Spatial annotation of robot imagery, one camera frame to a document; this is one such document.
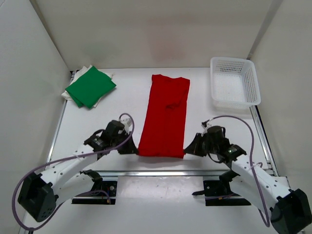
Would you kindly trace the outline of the red t shirt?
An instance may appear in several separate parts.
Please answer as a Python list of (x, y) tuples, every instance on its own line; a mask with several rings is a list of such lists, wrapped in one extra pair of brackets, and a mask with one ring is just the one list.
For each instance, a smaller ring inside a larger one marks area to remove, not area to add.
[(184, 158), (189, 89), (189, 79), (152, 75), (139, 156)]

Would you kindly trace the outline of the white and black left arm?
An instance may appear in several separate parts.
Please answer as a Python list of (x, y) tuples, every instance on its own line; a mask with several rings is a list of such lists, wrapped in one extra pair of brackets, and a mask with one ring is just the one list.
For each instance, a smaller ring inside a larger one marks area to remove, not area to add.
[(134, 126), (130, 115), (112, 120), (87, 138), (72, 156), (51, 162), (42, 172), (34, 170), (22, 179), (18, 203), (36, 222), (43, 222), (63, 202), (80, 194), (99, 194), (102, 178), (87, 167), (113, 150), (134, 154)]

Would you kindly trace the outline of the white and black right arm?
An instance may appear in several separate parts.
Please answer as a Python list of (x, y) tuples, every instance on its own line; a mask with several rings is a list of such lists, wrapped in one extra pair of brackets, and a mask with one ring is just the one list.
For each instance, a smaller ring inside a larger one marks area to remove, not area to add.
[(307, 195), (279, 183), (250, 160), (240, 146), (231, 144), (221, 126), (211, 126), (197, 133), (184, 150), (195, 156), (216, 155), (218, 163), (229, 170), (219, 176), (216, 185), (208, 185), (202, 193), (208, 198), (222, 195), (239, 195), (260, 211), (268, 211), (269, 220), (279, 234), (296, 234), (312, 222)]

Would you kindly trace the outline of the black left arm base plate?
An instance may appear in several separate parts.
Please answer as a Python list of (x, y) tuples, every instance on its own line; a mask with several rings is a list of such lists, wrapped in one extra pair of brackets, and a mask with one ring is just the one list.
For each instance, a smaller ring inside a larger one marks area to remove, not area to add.
[(87, 170), (80, 172), (89, 176), (93, 182), (91, 190), (72, 199), (72, 204), (115, 205), (117, 196), (117, 177), (103, 177), (98, 172)]

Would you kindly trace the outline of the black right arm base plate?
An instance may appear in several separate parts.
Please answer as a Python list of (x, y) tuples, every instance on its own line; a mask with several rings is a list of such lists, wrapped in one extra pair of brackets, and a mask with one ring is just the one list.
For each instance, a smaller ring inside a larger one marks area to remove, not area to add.
[(238, 176), (232, 170), (217, 176), (204, 176), (203, 189), (195, 191), (192, 196), (204, 196), (205, 206), (250, 206), (251, 203), (233, 193), (230, 182)]

